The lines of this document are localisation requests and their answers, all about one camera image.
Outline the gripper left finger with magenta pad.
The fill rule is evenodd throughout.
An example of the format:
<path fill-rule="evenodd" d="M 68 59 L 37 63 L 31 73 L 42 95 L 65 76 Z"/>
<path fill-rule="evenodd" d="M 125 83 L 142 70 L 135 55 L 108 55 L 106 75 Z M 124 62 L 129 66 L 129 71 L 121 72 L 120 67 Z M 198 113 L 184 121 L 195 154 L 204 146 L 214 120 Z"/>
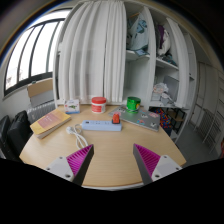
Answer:
<path fill-rule="evenodd" d="M 94 145 L 91 144 L 70 154 L 67 157 L 58 157 L 51 162 L 45 170 L 81 186 L 93 155 Z"/>

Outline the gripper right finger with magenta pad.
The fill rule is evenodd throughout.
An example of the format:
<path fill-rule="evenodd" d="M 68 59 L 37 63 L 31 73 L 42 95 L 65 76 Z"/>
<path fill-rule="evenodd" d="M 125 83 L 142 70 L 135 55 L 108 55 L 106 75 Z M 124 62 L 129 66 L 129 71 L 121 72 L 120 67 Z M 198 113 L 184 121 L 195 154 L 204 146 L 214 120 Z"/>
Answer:
<path fill-rule="evenodd" d="M 159 156 L 141 145 L 133 145 L 133 154 L 144 185 L 181 170 L 168 155 Z"/>

